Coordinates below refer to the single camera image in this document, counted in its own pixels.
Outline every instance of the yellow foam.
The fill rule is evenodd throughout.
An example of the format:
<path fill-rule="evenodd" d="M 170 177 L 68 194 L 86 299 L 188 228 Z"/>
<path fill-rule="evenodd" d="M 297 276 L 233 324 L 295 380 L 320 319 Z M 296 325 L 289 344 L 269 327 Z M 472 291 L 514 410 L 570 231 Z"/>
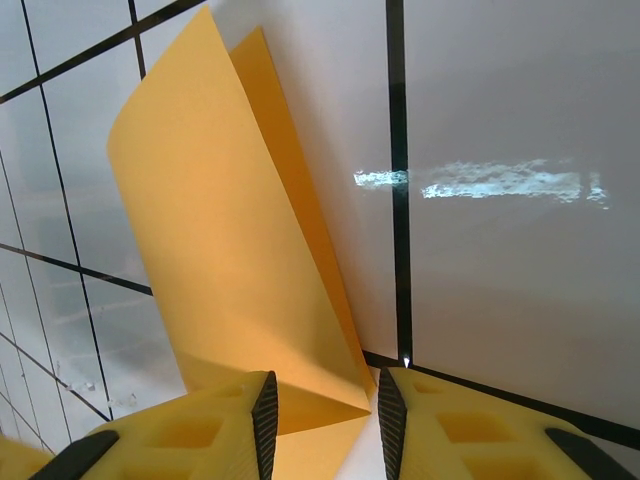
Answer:
<path fill-rule="evenodd" d="M 407 408 L 401 480 L 589 477 L 545 434 L 563 420 L 413 370 L 389 369 Z"/>

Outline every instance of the black tile seam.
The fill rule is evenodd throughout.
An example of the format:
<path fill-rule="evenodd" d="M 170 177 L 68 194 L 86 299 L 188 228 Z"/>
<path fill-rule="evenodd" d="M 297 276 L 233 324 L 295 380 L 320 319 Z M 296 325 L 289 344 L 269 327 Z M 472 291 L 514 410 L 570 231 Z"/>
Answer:
<path fill-rule="evenodd" d="M 391 170 L 403 180 L 394 183 L 391 190 L 396 335 L 398 358 L 408 366 L 413 362 L 413 324 L 403 0 L 386 0 L 386 26 Z"/>
<path fill-rule="evenodd" d="M 150 30 L 151 28 L 172 19 L 176 15 L 179 15 L 182 12 L 185 12 L 190 8 L 193 8 L 196 5 L 204 2 L 205 0 L 176 0 L 170 3 L 169 5 L 157 10 L 156 12 L 147 15 L 142 20 L 137 21 L 135 24 L 132 24 L 131 26 L 120 30 L 119 32 L 102 40 L 101 42 L 96 43 L 92 47 L 89 47 L 86 50 L 78 53 L 77 55 L 74 55 L 70 59 L 51 68 L 50 70 L 47 70 L 42 74 L 36 73 L 35 78 L 0 96 L 0 105 L 11 100 L 12 98 L 22 95 L 23 93 L 28 92 L 29 90 L 48 82 L 49 80 L 62 75 L 65 72 L 68 72 L 69 70 L 79 65 L 82 65 L 92 58 L 95 58 L 98 55 L 111 50 L 112 48 L 115 48 L 128 40 L 135 39 L 136 35 L 140 36 L 147 30 Z"/>
<path fill-rule="evenodd" d="M 127 40 L 135 39 L 135 37 L 139 37 L 141 33 L 153 28 L 161 23 L 175 17 L 176 15 L 200 4 L 203 3 L 204 0 L 177 0 L 166 7 L 158 10 L 157 12 L 145 17 L 140 22 L 132 21 L 132 25 L 123 29 L 122 31 L 112 35 L 111 37 L 99 42 L 93 47 L 88 48 L 87 50 L 81 52 L 80 54 L 72 57 L 71 59 L 63 62 L 62 64 L 52 68 L 51 70 L 45 72 L 40 75 L 37 74 L 36 78 L 26 82 L 25 84 L 15 88 L 14 90 L 8 92 L 7 94 L 0 97 L 0 104 L 14 98 L 26 91 L 31 90 L 36 86 L 40 86 L 48 80 L 55 78 L 62 73 L 71 70 L 72 68 L 104 53 L 111 48 L 114 48 Z M 392 137 L 392 170 L 394 172 L 401 172 L 406 175 L 406 184 L 404 186 L 394 186 L 394 233 L 400 230 L 400 234 L 404 233 L 405 235 L 394 235 L 394 253 L 396 255 L 396 296 L 400 296 L 402 299 L 402 316 L 398 315 L 398 356 L 399 360 L 391 359 L 388 357 L 383 357 L 371 352 L 364 351 L 365 357 L 367 358 L 367 363 L 373 367 L 380 366 L 392 366 L 399 365 L 405 360 L 405 352 L 409 352 L 409 360 L 411 360 L 411 324 L 409 322 L 409 330 L 402 329 L 400 331 L 400 318 L 403 319 L 403 323 L 408 319 L 411 320 L 411 278 L 410 278 L 410 270 L 408 268 L 399 268 L 404 265 L 410 266 L 410 250 L 409 247 L 409 210 L 408 210 L 408 159 L 407 159 L 407 140 L 406 140 L 406 83 L 404 78 L 404 26 L 403 26 L 403 2 L 402 0 L 386 0 L 386 10 L 387 10 L 387 53 L 388 53 L 388 62 L 389 62 L 389 94 L 390 94 L 390 129 L 391 129 L 391 137 Z M 395 213 L 399 213 L 398 218 L 396 219 Z M 117 277 L 113 277 L 109 274 L 97 272 L 94 270 L 86 269 L 81 266 L 74 266 L 72 264 L 68 264 L 66 262 L 62 262 L 59 260 L 55 260 L 51 257 L 45 257 L 33 252 L 25 251 L 24 249 L 17 249 L 15 247 L 11 247 L 8 245 L 0 245 L 0 248 L 4 248 L 6 250 L 14 251 L 16 253 L 21 253 L 25 256 L 29 256 L 34 259 L 42 260 L 54 265 L 58 265 L 62 268 L 68 268 L 70 270 L 74 270 L 79 273 L 83 273 L 85 275 L 92 276 L 94 278 L 98 278 L 110 283 L 114 283 L 116 285 L 120 285 L 124 288 L 129 288 L 132 290 L 139 291 L 141 293 L 145 293 L 147 295 L 152 295 L 151 289 L 145 285 L 137 284 L 135 282 L 131 282 L 129 280 L 120 279 Z M 400 256 L 403 261 L 398 265 L 397 257 Z M 409 345 L 407 345 L 407 333 L 409 339 Z M 40 366 L 44 371 L 46 371 L 49 375 L 54 377 L 58 382 L 61 382 L 58 378 L 55 377 L 51 372 L 49 372 L 45 367 L 40 365 L 35 359 L 30 357 L 34 363 Z M 448 374 L 444 374 L 441 372 L 437 372 L 431 369 L 427 369 L 424 367 L 411 365 L 411 368 L 422 371 L 424 373 L 428 373 L 434 376 L 438 376 L 440 378 L 444 378 L 445 380 L 452 381 L 454 383 L 458 383 L 464 386 L 468 386 L 470 388 L 474 388 L 478 391 L 483 391 L 484 393 L 488 393 L 490 395 L 504 398 L 506 400 L 512 401 L 514 403 L 518 403 L 529 408 L 533 408 L 538 411 L 543 411 L 545 413 L 550 413 L 551 415 L 558 416 L 559 418 L 574 418 L 578 420 L 578 422 L 573 422 L 576 425 L 583 425 L 581 428 L 586 432 L 590 433 L 593 436 L 603 438 L 614 443 L 618 443 L 621 445 L 628 446 L 630 448 L 634 448 L 640 450 L 640 438 L 636 438 L 636 435 L 640 434 L 640 431 L 633 429 L 632 427 L 627 427 L 624 425 L 617 424 L 615 422 L 611 422 L 608 420 L 600 419 L 598 417 L 593 417 L 591 415 L 583 414 L 580 412 L 576 412 L 573 410 L 566 409 L 564 407 L 559 407 L 556 405 L 548 404 L 546 402 L 541 402 L 539 400 L 531 399 L 528 397 L 524 397 L 518 394 L 514 394 L 511 392 L 503 391 L 500 389 L 496 389 L 494 387 L 489 387 L 486 385 L 482 385 L 476 382 L 472 382 L 469 380 L 461 379 L 458 377 L 454 377 Z M 96 410 L 101 417 L 103 415 L 95 409 L 89 402 L 84 400 L 88 406 L 92 407 L 92 409 Z M 619 432 L 613 433 L 614 430 L 621 429 L 623 432 L 630 433 L 633 436 L 631 440 L 628 438 L 620 438 Z"/>
<path fill-rule="evenodd" d="M 111 283 L 113 285 L 118 285 L 119 287 L 128 288 L 129 290 L 135 290 L 136 292 L 143 293 L 145 295 L 153 295 L 153 293 L 151 292 L 151 288 L 141 283 L 136 283 L 120 277 L 114 277 L 113 275 L 110 275 L 108 273 L 91 270 L 90 268 L 75 265 L 63 260 L 58 260 L 53 257 L 47 257 L 46 255 L 40 255 L 39 253 L 30 252 L 29 250 L 25 250 L 23 248 L 12 247 L 11 245 L 7 245 L 5 243 L 0 243 L 0 248 L 9 252 L 33 258 L 34 260 L 40 260 L 42 262 L 49 263 L 66 270 L 71 270 L 76 273 L 82 273 L 83 275 L 86 275 L 88 277 L 93 277 L 98 280 Z"/>
<path fill-rule="evenodd" d="M 25 0 L 20 0 L 20 3 L 22 4 L 22 12 L 24 14 L 24 21 L 25 21 L 25 25 L 27 28 L 27 36 L 29 37 L 29 45 L 31 47 L 31 55 L 33 57 L 33 65 L 36 69 L 36 75 L 40 75 L 40 68 L 38 66 L 38 58 L 36 56 L 36 50 L 35 50 L 35 44 L 33 42 L 33 35 L 31 33 L 31 25 L 29 24 L 29 15 L 27 14 L 27 7 L 25 5 Z M 65 209 L 65 213 L 67 216 L 67 223 L 69 225 L 69 233 L 71 234 L 71 242 L 73 244 L 73 251 L 76 257 L 76 263 L 80 266 L 82 265 L 82 263 L 80 262 L 80 254 L 78 252 L 78 243 L 76 241 L 76 235 L 73 229 L 73 222 L 71 221 L 71 213 L 69 212 L 69 202 L 67 200 L 67 192 L 65 190 L 64 187 L 64 180 L 62 178 L 62 169 L 60 168 L 60 161 L 58 159 L 58 151 L 56 149 L 56 142 L 53 136 L 53 128 L 51 126 L 51 116 L 49 114 L 49 106 L 47 105 L 47 98 L 45 96 L 44 93 L 44 87 L 42 84 L 40 84 L 38 86 L 38 88 L 40 89 L 40 96 L 42 97 L 42 105 L 44 107 L 44 114 L 45 114 L 45 118 L 47 121 L 47 129 L 49 131 L 49 140 L 51 142 L 51 150 L 53 152 L 53 160 L 55 161 L 56 164 L 56 171 L 58 173 L 58 181 L 60 182 L 60 190 L 62 193 L 62 201 L 64 203 L 64 209 Z M 9 178 L 7 177 L 7 186 L 9 186 Z M 18 224 L 18 231 L 20 231 L 20 227 L 19 227 L 19 223 L 18 223 L 18 218 L 16 216 L 16 224 Z M 22 248 L 24 249 L 24 242 L 22 241 L 22 235 L 20 235 L 20 243 L 22 245 Z M 26 260 L 25 257 L 25 262 L 27 263 L 27 268 L 29 268 L 29 262 Z M 105 394 L 107 395 L 107 405 L 109 408 L 109 415 L 111 416 L 111 419 L 113 420 L 113 411 L 111 409 L 111 403 L 109 402 L 110 398 L 109 398 L 109 386 L 107 385 L 107 378 L 106 375 L 104 373 L 104 365 L 102 364 L 102 356 L 100 355 L 100 346 L 98 344 L 98 336 L 96 334 L 96 327 L 93 323 L 93 315 L 91 313 L 91 305 L 89 304 L 89 295 L 87 293 L 87 286 L 85 285 L 85 281 L 84 281 L 84 276 L 82 275 L 82 273 L 80 273 L 80 285 L 82 286 L 82 293 L 84 296 L 84 301 L 87 307 L 87 315 L 89 317 L 89 325 L 91 327 L 91 335 L 93 336 L 93 344 L 96 350 L 96 355 L 98 357 L 98 367 L 100 368 L 100 375 L 102 377 L 102 383 L 104 385 L 104 391 Z M 38 313 L 40 313 L 40 307 L 38 305 L 38 299 L 36 296 L 36 306 L 38 308 Z M 44 328 L 44 322 L 42 322 L 42 331 L 44 333 L 45 336 L 45 342 L 47 344 L 47 352 L 49 354 L 49 360 L 51 361 L 51 368 L 53 369 L 53 360 L 51 359 L 51 351 L 49 350 L 49 342 L 47 341 L 47 335 L 45 332 L 45 328 Z"/>
<path fill-rule="evenodd" d="M 138 23 L 138 12 L 136 12 L 135 0 L 129 1 L 129 15 L 131 15 L 131 25 L 135 26 Z M 140 70 L 140 79 L 143 79 L 147 75 L 147 70 L 144 65 L 144 56 L 142 55 L 142 40 L 140 40 L 140 34 L 136 33 L 133 36 L 133 41 L 136 44 L 136 56 L 138 57 L 138 69 Z"/>
<path fill-rule="evenodd" d="M 18 417 L 20 417 L 20 419 L 25 423 L 25 425 L 26 425 L 27 427 L 29 427 L 29 430 L 31 430 L 31 431 L 34 433 L 34 435 L 36 435 L 36 436 L 38 437 L 38 440 L 40 440 L 40 442 L 42 443 L 42 445 L 43 445 L 47 450 L 49 450 L 49 452 L 53 453 L 53 450 L 49 447 L 49 445 L 47 445 L 47 442 L 45 442 L 45 441 L 42 439 L 42 435 L 40 435 L 40 432 L 36 432 L 36 431 L 34 430 L 34 428 L 31 426 L 31 424 L 30 424 L 29 422 L 27 422 L 27 419 L 26 419 L 26 418 L 24 418 L 24 417 L 22 416 L 22 414 L 20 413 L 20 411 L 19 411 L 16 407 L 14 407 L 14 406 L 13 406 L 13 403 L 11 403 L 11 402 L 9 401 L 9 399 L 8 399 L 7 397 L 5 397 L 5 396 L 4 396 L 4 393 L 0 392 L 0 397 L 2 397 L 2 399 L 3 399 L 5 402 L 7 402 L 7 403 L 9 404 L 9 406 L 11 407 L 11 410 L 13 411 L 13 414 L 14 414 L 14 415 L 18 415 Z"/>
<path fill-rule="evenodd" d="M 22 230 L 20 229 L 20 223 L 18 222 L 18 212 L 16 210 L 16 205 L 15 202 L 13 200 L 13 193 L 11 191 L 11 185 L 9 184 L 9 176 L 7 175 L 7 170 L 5 168 L 5 164 L 4 164 L 4 158 L 2 157 L 2 151 L 0 150 L 0 165 L 2 166 L 2 173 L 4 175 L 4 180 L 5 183 L 7 185 L 7 192 L 9 193 L 9 201 L 11 202 L 11 209 L 13 211 L 13 218 L 16 222 L 16 230 L 18 231 L 18 238 L 20 239 L 20 244 L 22 245 L 22 247 L 24 248 L 24 238 L 22 236 Z M 51 368 L 53 369 L 53 357 L 51 356 L 51 350 L 49 348 L 49 340 L 47 338 L 47 332 L 46 329 L 44 327 L 44 321 L 42 319 L 42 311 L 40 310 L 40 302 L 38 301 L 38 295 L 36 293 L 36 287 L 35 284 L 33 282 L 33 276 L 31 275 L 31 266 L 29 265 L 29 261 L 27 260 L 27 257 L 24 257 L 24 261 L 25 261 L 25 265 L 27 268 L 27 274 L 29 275 L 29 283 L 31 284 L 31 291 L 33 292 L 33 299 L 36 305 L 36 310 L 38 311 L 38 319 L 40 320 L 40 328 L 42 328 L 42 335 L 44 337 L 44 343 L 45 346 L 47 348 L 47 356 L 49 358 L 49 362 L 51 363 Z M 9 307 L 6 303 L 6 299 L 4 298 L 4 291 L 2 292 L 2 298 L 3 298 L 3 302 L 5 304 L 5 308 L 7 310 L 7 316 L 9 316 Z M 29 391 L 29 386 L 28 386 L 28 382 L 27 382 L 27 378 L 25 375 L 25 384 L 27 384 L 27 391 L 29 392 L 29 399 L 31 399 L 31 393 Z M 67 423 L 67 412 L 64 408 L 64 404 L 62 403 L 62 394 L 60 393 L 60 388 L 58 387 L 58 385 L 56 384 L 56 389 L 58 391 L 58 400 L 60 401 L 60 407 L 62 408 L 62 413 L 64 415 L 65 418 L 65 425 L 67 427 L 67 435 L 69 436 L 69 441 L 71 441 L 71 430 L 69 429 L 69 424 Z M 38 427 L 38 420 L 36 417 L 36 427 Z"/>
<path fill-rule="evenodd" d="M 11 314 L 9 313 L 9 307 L 7 306 L 7 299 L 4 296 L 4 290 L 2 289 L 2 283 L 0 282 L 0 296 L 2 297 L 2 303 L 4 305 L 4 309 L 7 312 L 7 320 L 9 321 L 9 329 L 11 330 L 11 336 L 13 337 L 14 344 L 17 345 L 16 341 L 16 333 L 13 329 L 13 322 L 11 321 Z M 20 354 L 16 349 L 16 355 L 18 356 L 18 364 L 20 365 L 20 376 L 24 381 L 24 385 L 27 389 L 27 396 L 29 397 L 29 404 L 31 406 L 31 411 L 33 412 L 33 419 L 36 422 L 36 429 L 40 432 L 40 427 L 38 426 L 38 417 L 36 416 L 36 409 L 33 407 L 33 400 L 31 398 L 31 391 L 29 390 L 29 382 L 27 382 L 27 375 L 24 371 L 24 365 L 22 364 L 22 358 L 20 358 Z"/>
<path fill-rule="evenodd" d="M 7 392 L 7 397 L 9 397 L 9 405 L 12 405 L 11 395 L 9 394 L 9 387 L 7 386 L 7 380 L 4 377 L 4 370 L 2 369 L 2 365 L 0 365 L 0 375 L 2 375 L 2 384 L 4 385 L 4 390 L 5 392 Z M 16 412 L 13 411 L 13 408 L 11 409 L 11 414 L 13 415 L 13 421 L 16 424 L 16 432 L 18 432 L 18 438 L 22 440 L 22 437 L 20 436 L 20 430 L 18 430 L 18 420 L 16 419 Z"/>
<path fill-rule="evenodd" d="M 386 357 L 384 355 L 378 355 L 376 353 L 367 351 L 363 351 L 363 354 L 367 364 L 371 367 L 383 368 L 401 366 L 399 361 L 393 358 Z M 526 397 L 517 393 L 490 387 L 482 383 L 456 377 L 454 375 L 439 372 L 430 368 L 420 367 L 417 365 L 412 365 L 409 368 L 421 373 L 426 373 L 427 375 L 431 375 L 436 378 L 440 378 L 442 380 L 446 380 L 451 383 L 455 383 L 457 385 L 461 385 L 463 387 L 470 388 L 472 390 L 476 390 L 478 392 L 486 393 L 493 397 L 497 397 L 502 400 L 521 405 L 523 407 L 530 408 L 532 410 L 536 410 L 538 412 L 546 413 L 547 415 L 560 418 L 575 425 L 584 433 L 591 436 L 598 437 L 609 442 L 617 443 L 618 445 L 623 445 L 634 450 L 640 450 L 640 429 L 622 425 L 620 423 L 596 417 L 594 415 L 589 415 L 587 413 L 571 410 L 559 405 L 536 400 L 534 398 Z"/>
<path fill-rule="evenodd" d="M 94 406 L 89 400 L 87 400 L 82 395 L 80 395 L 78 392 L 73 390 L 70 385 L 68 385 L 66 382 L 64 382 L 62 379 L 60 379 L 58 376 L 56 376 L 55 373 L 53 373 L 52 371 L 47 369 L 47 367 L 42 365 L 38 360 L 36 360 L 33 356 L 31 356 L 31 354 L 29 354 L 29 352 L 27 352 L 20 345 L 18 345 L 16 342 L 14 342 L 9 337 L 7 337 L 4 333 L 0 332 L 0 338 L 2 338 L 4 340 L 6 340 L 7 342 L 9 342 L 13 347 L 15 347 L 18 350 L 18 352 L 20 352 L 22 355 L 24 355 L 24 357 L 29 359 L 36 367 L 38 367 L 40 370 L 42 370 L 44 373 L 46 373 L 48 376 L 50 376 L 53 380 L 55 380 L 55 382 L 57 384 L 59 384 L 66 392 L 69 392 L 71 395 L 73 395 L 78 400 L 80 400 L 82 403 L 84 403 L 91 411 L 93 411 L 96 415 L 98 415 L 102 420 L 104 420 L 105 422 L 111 421 L 111 419 L 107 415 L 102 413 L 98 409 L 98 407 Z"/>

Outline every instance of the orange paper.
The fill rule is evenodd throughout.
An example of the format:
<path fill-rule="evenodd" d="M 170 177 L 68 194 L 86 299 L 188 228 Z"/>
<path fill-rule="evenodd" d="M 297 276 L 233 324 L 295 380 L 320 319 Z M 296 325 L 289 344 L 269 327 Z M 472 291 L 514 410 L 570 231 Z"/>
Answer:
<path fill-rule="evenodd" d="M 329 479 L 373 382 L 261 32 L 231 56 L 203 8 L 122 109 L 109 158 L 187 388 L 275 370 L 274 478 Z"/>

